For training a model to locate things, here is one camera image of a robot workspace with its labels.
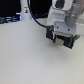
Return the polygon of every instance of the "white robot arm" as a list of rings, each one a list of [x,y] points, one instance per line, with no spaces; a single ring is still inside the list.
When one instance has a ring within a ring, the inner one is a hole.
[[[84,0],[52,0],[47,25],[53,25],[54,31],[47,30],[47,37],[59,45],[72,48],[75,40],[79,38],[76,31],[79,26],[81,30],[83,12]]]

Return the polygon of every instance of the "white table surface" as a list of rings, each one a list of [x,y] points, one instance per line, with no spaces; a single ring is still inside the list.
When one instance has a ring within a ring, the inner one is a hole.
[[[33,20],[0,24],[0,84],[84,84],[84,37],[71,50]]]

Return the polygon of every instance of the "cable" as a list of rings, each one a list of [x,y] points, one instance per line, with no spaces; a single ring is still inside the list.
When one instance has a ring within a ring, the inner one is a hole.
[[[29,0],[27,0],[27,1],[28,1],[28,7],[29,7],[30,14],[31,14],[31,16],[33,17],[34,21],[35,21],[37,24],[39,24],[40,26],[44,27],[44,28],[50,28],[51,26],[43,25],[43,24],[39,23],[39,22],[35,19],[35,16],[32,14],[32,11],[31,11],[31,7],[30,7],[30,4],[29,4]]]

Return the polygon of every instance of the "white surface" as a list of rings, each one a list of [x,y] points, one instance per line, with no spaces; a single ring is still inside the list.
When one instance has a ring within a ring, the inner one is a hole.
[[[0,84],[84,84],[84,37],[70,50],[34,21],[0,24]]]

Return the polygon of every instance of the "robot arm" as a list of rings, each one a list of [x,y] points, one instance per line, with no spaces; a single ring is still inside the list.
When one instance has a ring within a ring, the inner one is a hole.
[[[52,0],[47,25],[53,25],[54,31],[47,29],[47,38],[54,43],[72,48],[80,37],[76,34],[76,24],[84,12],[84,0]]]

